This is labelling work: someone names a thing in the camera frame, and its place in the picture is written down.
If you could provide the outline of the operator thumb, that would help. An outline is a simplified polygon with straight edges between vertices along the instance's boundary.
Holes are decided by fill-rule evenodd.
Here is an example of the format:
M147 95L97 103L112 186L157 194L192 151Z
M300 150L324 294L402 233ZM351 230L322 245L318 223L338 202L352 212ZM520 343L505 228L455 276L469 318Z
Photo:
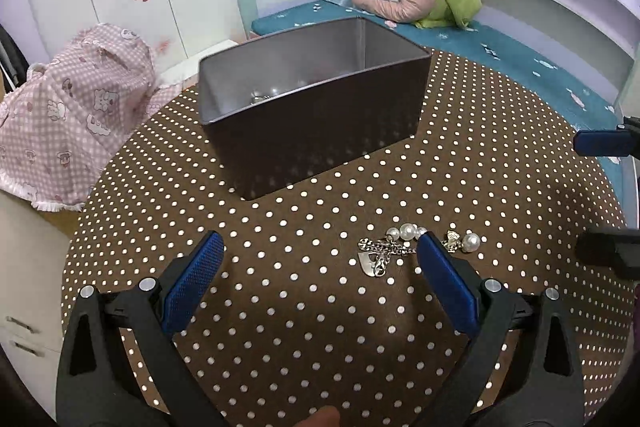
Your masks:
M341 415L336 407L322 407L294 427L340 427Z

